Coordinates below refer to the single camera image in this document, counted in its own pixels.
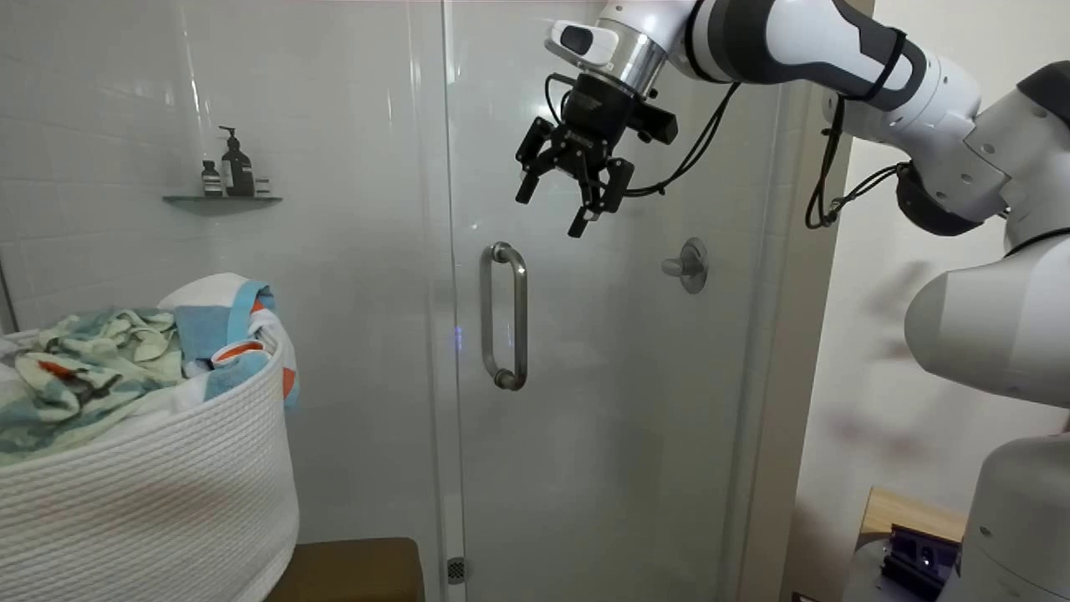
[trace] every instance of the bottle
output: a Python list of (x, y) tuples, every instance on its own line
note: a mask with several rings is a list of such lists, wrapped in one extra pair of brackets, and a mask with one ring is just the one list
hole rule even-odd
[(215, 171), (215, 159), (202, 159), (202, 194), (203, 196), (226, 196), (224, 177)]
[(220, 127), (226, 130), (226, 153), (220, 159), (224, 166), (224, 186), (231, 196), (255, 196), (255, 159), (248, 159), (242, 153), (242, 142), (236, 142), (236, 130), (233, 127)]

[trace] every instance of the soap dispenser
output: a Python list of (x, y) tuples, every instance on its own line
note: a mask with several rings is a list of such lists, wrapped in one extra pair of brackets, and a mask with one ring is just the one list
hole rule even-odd
[(255, 159), (242, 153), (242, 142), (233, 127), (220, 127), (220, 130), (226, 130), (226, 153), (220, 159), (224, 186), (231, 196), (255, 196)]

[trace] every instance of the glass panel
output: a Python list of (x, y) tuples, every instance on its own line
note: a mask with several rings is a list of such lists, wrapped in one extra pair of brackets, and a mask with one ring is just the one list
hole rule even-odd
[[(516, 204), (511, 159), (535, 114), (552, 21), (600, 2), (447, 0), (447, 120), (462, 346), (462, 466), (473, 602), (708, 602), (727, 574), (727, 511), (763, 264), (776, 89), (746, 89), (716, 151), (669, 196), (629, 202), (581, 242), (580, 191), (545, 177)], [(708, 120), (718, 88), (661, 78), (676, 146), (629, 144), (636, 184), (669, 173)], [(701, 239), (712, 277), (687, 294), (661, 269)], [(531, 378), (492, 384), (478, 259), (508, 242), (531, 271)], [(511, 359), (511, 288), (495, 273), (497, 360)]]

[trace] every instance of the laundry basket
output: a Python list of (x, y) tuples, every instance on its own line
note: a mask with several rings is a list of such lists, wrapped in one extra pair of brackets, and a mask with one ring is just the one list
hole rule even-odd
[(296, 538), (278, 356), (151, 433), (0, 467), (2, 602), (263, 600)]

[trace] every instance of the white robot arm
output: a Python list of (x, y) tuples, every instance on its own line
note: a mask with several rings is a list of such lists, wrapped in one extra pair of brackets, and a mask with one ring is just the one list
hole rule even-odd
[[(557, 123), (535, 120), (518, 159), (530, 204), (545, 171), (581, 186), (570, 233), (629, 196), (631, 127), (673, 144), (649, 105), (667, 65), (712, 85), (814, 81), (847, 99), (847, 130), (911, 153), (902, 213), (931, 233), (1008, 221), (1009, 253), (924, 288), (905, 314), (915, 360), (942, 378), (1070, 408), (1070, 65), (1027, 78), (990, 112), (950, 60), (839, 0), (608, 0), (594, 22), (556, 22), (550, 49), (580, 66)], [(954, 602), (1070, 602), (1070, 442), (987, 463)]]

